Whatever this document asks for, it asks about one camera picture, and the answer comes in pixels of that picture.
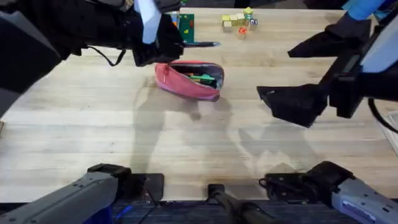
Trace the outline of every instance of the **zipper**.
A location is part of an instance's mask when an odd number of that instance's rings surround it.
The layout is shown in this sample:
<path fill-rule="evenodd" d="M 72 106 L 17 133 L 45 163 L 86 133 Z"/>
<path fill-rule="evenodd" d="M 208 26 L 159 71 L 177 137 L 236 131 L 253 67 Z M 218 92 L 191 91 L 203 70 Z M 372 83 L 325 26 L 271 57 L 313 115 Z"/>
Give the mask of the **zipper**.
<path fill-rule="evenodd" d="M 169 74 L 169 71 L 170 71 L 170 64 L 168 63 L 166 65 L 166 72 L 164 73 L 163 83 L 166 83 L 166 76 Z"/>

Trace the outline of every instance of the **gray robot arm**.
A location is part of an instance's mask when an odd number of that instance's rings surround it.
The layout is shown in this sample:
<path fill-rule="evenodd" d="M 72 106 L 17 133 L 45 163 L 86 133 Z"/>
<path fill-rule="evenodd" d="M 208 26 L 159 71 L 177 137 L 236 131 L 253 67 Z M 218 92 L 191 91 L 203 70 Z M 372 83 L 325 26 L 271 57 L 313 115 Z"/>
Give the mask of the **gray robot arm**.
<path fill-rule="evenodd" d="M 77 181 L 0 216 L 0 224 L 84 223 L 122 194 L 129 168 L 100 164 Z"/>
<path fill-rule="evenodd" d="M 347 179 L 332 193 L 332 206 L 363 224 L 395 224 L 398 203 L 379 194 L 362 180 Z"/>
<path fill-rule="evenodd" d="M 324 161 L 303 174 L 266 174 L 260 185 L 274 200 L 322 202 L 363 224 L 398 223 L 398 203 L 332 162 Z"/>

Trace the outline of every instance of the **black cable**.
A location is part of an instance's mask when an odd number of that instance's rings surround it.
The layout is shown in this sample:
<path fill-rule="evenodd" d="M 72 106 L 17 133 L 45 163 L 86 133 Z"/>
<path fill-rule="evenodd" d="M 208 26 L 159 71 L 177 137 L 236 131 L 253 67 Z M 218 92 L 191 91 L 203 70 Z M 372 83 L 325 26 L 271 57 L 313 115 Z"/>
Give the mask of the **black cable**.
<path fill-rule="evenodd" d="M 141 224 L 145 219 L 157 208 L 157 206 L 153 206 L 142 218 L 139 220 L 138 224 Z"/>
<path fill-rule="evenodd" d="M 137 224 L 141 224 L 142 222 L 145 221 L 145 219 L 156 209 L 160 206 L 160 204 L 158 202 L 156 202 L 152 196 L 152 194 L 150 193 L 149 189 L 147 189 L 147 193 L 149 195 L 149 198 L 151 200 L 151 202 L 154 204 L 154 206 L 141 218 L 141 220 L 139 220 L 139 222 Z"/>
<path fill-rule="evenodd" d="M 122 59 L 123 59 L 123 57 L 124 57 L 124 54 L 126 54 L 126 49 L 123 49 L 123 50 L 120 52 L 120 54 L 119 54 L 119 56 L 118 56 L 118 59 L 116 60 L 116 63 L 113 63 L 113 62 L 110 61 L 110 59 L 109 59 L 107 56 L 105 56 L 104 53 L 102 53 L 102 52 L 101 52 L 100 50 L 98 50 L 97 48 L 92 47 L 92 46 L 88 46 L 88 48 L 89 48 L 89 49 L 93 49 L 93 50 L 95 50 L 97 53 L 99 53 L 102 57 L 105 58 L 105 60 L 106 60 L 106 61 L 109 63 L 109 65 L 112 66 L 112 67 L 115 67 L 115 66 L 119 65 L 119 63 L 122 61 Z"/>
<path fill-rule="evenodd" d="M 386 127 L 388 130 L 398 134 L 398 130 L 396 130 L 396 128 L 394 128 L 391 124 L 389 124 L 381 115 L 379 110 L 377 110 L 376 105 L 374 104 L 374 99 L 369 98 L 368 99 L 368 105 L 369 108 L 373 114 L 373 116 L 375 117 L 375 119 L 381 123 L 381 125 L 383 125 L 384 127 Z"/>

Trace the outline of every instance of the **marker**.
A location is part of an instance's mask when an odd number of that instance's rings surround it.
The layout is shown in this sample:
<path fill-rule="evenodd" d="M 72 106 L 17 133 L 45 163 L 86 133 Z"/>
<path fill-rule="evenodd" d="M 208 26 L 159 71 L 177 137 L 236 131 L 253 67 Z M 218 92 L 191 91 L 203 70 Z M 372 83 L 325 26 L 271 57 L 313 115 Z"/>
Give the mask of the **marker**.
<path fill-rule="evenodd" d="M 206 74 L 204 74 L 204 75 L 202 75 L 202 76 L 197 76 L 197 75 L 191 75 L 191 76 L 189 76 L 191 79 L 194 79 L 194 80 L 206 80 L 206 81 L 213 81 L 213 80 L 215 80 L 215 78 L 213 78 L 213 77 L 211 77 L 211 76 L 209 76 L 209 75 L 206 75 Z"/>
<path fill-rule="evenodd" d="M 216 47 L 221 45 L 219 42 L 194 42 L 185 43 L 185 47 Z"/>

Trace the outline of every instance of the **black mount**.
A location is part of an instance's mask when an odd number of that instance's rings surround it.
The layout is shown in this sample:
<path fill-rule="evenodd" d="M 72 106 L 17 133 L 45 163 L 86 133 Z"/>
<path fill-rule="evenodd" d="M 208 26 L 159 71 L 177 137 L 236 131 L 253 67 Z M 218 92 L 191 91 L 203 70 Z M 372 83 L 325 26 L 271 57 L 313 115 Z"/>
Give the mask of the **black mount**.
<path fill-rule="evenodd" d="M 286 202 L 322 202 L 331 207 L 331 195 L 347 179 L 355 179 L 352 172 L 328 161 L 316 165 L 306 173 L 266 174 L 259 184 L 267 190 L 270 200 Z"/>
<path fill-rule="evenodd" d="M 119 188 L 115 200 L 123 198 L 158 202 L 163 198 L 163 174 L 132 174 L 130 168 L 111 164 L 98 164 L 88 168 L 87 172 L 104 172 L 118 178 Z"/>

